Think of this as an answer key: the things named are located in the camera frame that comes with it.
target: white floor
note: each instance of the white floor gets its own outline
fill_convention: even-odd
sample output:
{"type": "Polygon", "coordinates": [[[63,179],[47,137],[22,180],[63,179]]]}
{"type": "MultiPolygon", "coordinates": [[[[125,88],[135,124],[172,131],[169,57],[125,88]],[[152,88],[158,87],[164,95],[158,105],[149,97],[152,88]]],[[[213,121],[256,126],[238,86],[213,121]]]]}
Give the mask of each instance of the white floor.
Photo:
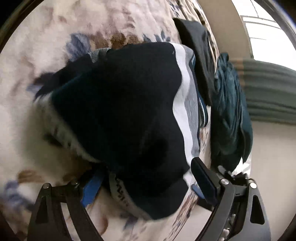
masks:
{"type": "Polygon", "coordinates": [[[258,184],[276,241],[296,212],[296,126],[253,122],[251,178],[258,184]]]}
{"type": "Polygon", "coordinates": [[[195,241],[210,215],[211,212],[209,210],[196,205],[174,241],[195,241]]]}

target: blue pattern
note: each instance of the blue pattern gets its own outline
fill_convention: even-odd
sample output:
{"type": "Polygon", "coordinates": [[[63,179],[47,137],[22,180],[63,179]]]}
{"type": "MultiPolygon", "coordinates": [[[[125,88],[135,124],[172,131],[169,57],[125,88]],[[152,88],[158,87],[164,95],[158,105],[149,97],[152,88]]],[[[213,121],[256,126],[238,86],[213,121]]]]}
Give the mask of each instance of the blue pattern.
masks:
{"type": "Polygon", "coordinates": [[[19,183],[16,180],[8,181],[4,187],[4,192],[1,197],[17,212],[20,211],[21,207],[24,207],[29,211],[33,211],[34,204],[19,194],[17,190],[18,187],[19,183]]]}
{"type": "MultiPolygon", "coordinates": [[[[154,35],[156,42],[170,42],[170,37],[166,37],[163,30],[161,30],[160,36],[158,34],[154,35]]],[[[147,35],[143,34],[144,42],[153,42],[147,35]]]]}
{"type": "Polygon", "coordinates": [[[71,41],[66,44],[66,49],[71,55],[70,61],[77,60],[91,51],[89,37],[81,33],[71,34],[71,41]]]}
{"type": "Polygon", "coordinates": [[[124,225],[123,229],[130,229],[133,228],[135,226],[135,224],[137,223],[138,218],[133,216],[133,215],[129,215],[128,219],[126,220],[126,224],[124,225]]]}
{"type": "Polygon", "coordinates": [[[180,10],[180,7],[178,5],[174,5],[171,1],[168,0],[168,4],[170,5],[171,9],[173,10],[175,16],[178,18],[180,14],[178,11],[180,10]]]}

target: patterned blanket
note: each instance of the patterned blanket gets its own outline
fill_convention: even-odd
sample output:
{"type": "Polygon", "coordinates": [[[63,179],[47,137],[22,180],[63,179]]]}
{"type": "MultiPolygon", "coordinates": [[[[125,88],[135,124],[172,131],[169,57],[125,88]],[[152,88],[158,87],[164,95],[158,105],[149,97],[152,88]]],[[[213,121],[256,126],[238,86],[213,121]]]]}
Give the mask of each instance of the patterned blanket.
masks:
{"type": "MultiPolygon", "coordinates": [[[[97,48],[180,43],[174,17],[207,28],[216,62],[215,38],[195,0],[45,0],[13,33],[0,54],[0,210],[21,240],[42,184],[64,185],[89,168],[46,134],[32,108],[35,92],[51,72],[97,48]]],[[[208,166],[209,141],[210,124],[200,132],[200,158],[208,166]]],[[[144,221],[122,210],[101,188],[87,211],[106,241],[173,240],[196,199],[188,191],[174,215],[144,221]]],[[[67,208],[62,208],[72,239],[79,240],[67,208]]]]}

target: blue strap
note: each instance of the blue strap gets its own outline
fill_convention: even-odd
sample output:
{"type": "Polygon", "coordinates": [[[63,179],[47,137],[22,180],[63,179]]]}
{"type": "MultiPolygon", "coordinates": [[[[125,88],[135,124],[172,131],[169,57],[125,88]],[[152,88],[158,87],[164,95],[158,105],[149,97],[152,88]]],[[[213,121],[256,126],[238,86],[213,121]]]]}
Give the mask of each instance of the blue strap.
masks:
{"type": "Polygon", "coordinates": [[[219,178],[211,172],[199,157],[194,157],[191,161],[191,172],[198,183],[206,202],[212,206],[218,204],[219,178]]]}
{"type": "Polygon", "coordinates": [[[198,197],[200,197],[200,198],[202,198],[202,199],[205,198],[204,195],[203,195],[203,193],[202,193],[202,190],[200,189],[200,187],[199,187],[198,185],[192,184],[192,185],[191,185],[191,189],[195,192],[195,194],[196,194],[198,197]]]}
{"type": "Polygon", "coordinates": [[[81,199],[81,203],[84,207],[88,204],[92,203],[98,193],[103,180],[105,178],[105,172],[98,168],[89,182],[83,188],[83,196],[81,199]]]}

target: black cloth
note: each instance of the black cloth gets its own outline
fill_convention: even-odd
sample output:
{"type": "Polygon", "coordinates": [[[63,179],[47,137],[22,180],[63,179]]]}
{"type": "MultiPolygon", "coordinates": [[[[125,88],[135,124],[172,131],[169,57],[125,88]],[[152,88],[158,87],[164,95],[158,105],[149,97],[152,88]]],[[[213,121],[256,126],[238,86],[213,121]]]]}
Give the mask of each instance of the black cloth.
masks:
{"type": "Polygon", "coordinates": [[[194,51],[195,75],[200,95],[208,106],[212,105],[215,67],[209,45],[207,30],[196,21],[174,18],[182,44],[194,51]]]}
{"type": "Polygon", "coordinates": [[[78,142],[92,161],[104,162],[123,181],[124,187],[114,185],[120,199],[128,199],[126,189],[151,218],[173,214],[189,188],[184,175],[191,175],[191,158],[199,155],[202,105],[193,51],[145,43],[109,50],[95,64],[88,56],[79,61],[59,71],[37,98],[43,110],[54,108],[77,139],[67,139],[68,130],[58,122],[48,129],[64,146],[77,149],[78,142]],[[81,71],[80,65],[90,70],[81,71]]]}

